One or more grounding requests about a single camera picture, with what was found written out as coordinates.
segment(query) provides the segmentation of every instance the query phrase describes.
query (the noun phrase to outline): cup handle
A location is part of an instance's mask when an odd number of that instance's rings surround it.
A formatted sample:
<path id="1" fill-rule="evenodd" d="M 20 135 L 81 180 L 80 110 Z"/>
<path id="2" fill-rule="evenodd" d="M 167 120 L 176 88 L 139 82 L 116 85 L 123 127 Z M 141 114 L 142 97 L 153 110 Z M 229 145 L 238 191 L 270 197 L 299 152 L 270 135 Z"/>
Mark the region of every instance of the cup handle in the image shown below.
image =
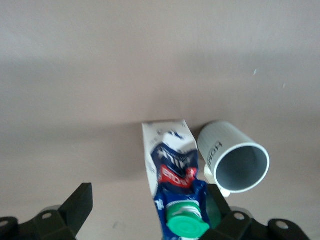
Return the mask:
<path id="1" fill-rule="evenodd" d="M 219 188 L 219 190 L 220 190 L 220 192 L 221 192 L 221 194 L 222 194 L 223 197 L 227 198 L 227 197 L 230 196 L 230 194 L 231 194 L 230 191 L 228 191 L 228 190 L 220 187 L 220 186 L 216 183 L 215 177 L 214 177 L 214 175 L 212 174 L 212 172 L 211 172 L 211 170 L 210 170 L 210 168 L 209 168 L 209 166 L 208 166 L 207 164 L 204 166 L 204 176 L 205 176 L 205 178 L 208 180 L 209 184 L 216 184 L 216 185 L 218 186 L 218 188 Z"/>

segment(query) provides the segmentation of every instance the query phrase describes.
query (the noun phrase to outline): black plastic bracket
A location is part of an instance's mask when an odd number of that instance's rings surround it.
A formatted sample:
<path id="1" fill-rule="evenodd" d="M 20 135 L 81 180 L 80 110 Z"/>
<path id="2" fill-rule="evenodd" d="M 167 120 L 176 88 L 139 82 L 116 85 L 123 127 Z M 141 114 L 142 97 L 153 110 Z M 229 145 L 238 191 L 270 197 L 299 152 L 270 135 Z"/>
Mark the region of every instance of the black plastic bracket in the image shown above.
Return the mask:
<path id="1" fill-rule="evenodd" d="M 93 209 L 91 183 L 82 183 L 58 210 L 47 210 L 23 224 L 0 217 L 0 240 L 76 240 Z"/>
<path id="2" fill-rule="evenodd" d="M 272 219 L 264 226 L 244 212 L 232 211 L 215 184 L 208 185 L 207 203 L 216 204 L 221 221 L 199 240 L 310 240 L 289 220 Z"/>

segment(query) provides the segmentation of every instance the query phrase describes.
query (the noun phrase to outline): green cap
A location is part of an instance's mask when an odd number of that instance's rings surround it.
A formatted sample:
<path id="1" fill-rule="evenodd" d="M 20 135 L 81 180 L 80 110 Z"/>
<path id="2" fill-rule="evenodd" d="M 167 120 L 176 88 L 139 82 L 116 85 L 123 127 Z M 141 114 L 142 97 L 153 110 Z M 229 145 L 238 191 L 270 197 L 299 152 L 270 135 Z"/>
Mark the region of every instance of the green cap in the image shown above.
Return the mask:
<path id="1" fill-rule="evenodd" d="M 210 228 L 201 218 L 201 210 L 194 202 L 180 202 L 166 212 L 167 226 L 175 235 L 183 238 L 200 238 Z"/>

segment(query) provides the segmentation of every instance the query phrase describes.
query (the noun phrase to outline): blue and white pouch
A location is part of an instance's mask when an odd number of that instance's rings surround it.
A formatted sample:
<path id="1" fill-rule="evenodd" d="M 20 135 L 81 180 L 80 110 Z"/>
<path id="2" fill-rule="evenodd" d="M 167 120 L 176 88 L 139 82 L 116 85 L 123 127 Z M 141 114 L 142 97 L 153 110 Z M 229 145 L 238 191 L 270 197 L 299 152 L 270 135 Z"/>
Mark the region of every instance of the blue and white pouch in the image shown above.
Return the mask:
<path id="1" fill-rule="evenodd" d="M 207 183 L 197 179 L 198 148 L 186 122 L 143 123 L 150 191 L 163 240 L 197 240 L 209 228 Z"/>

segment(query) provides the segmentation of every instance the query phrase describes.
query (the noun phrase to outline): white cup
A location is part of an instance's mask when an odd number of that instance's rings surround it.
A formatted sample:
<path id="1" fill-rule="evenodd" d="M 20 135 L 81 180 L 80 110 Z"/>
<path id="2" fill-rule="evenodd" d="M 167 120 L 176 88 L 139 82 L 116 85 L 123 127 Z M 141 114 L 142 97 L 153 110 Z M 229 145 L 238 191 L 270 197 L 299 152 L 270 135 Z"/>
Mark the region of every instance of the white cup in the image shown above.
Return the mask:
<path id="1" fill-rule="evenodd" d="M 205 126 L 198 148 L 206 166 L 204 175 L 224 197 L 257 186 L 266 176 L 270 158 L 267 150 L 226 121 Z"/>

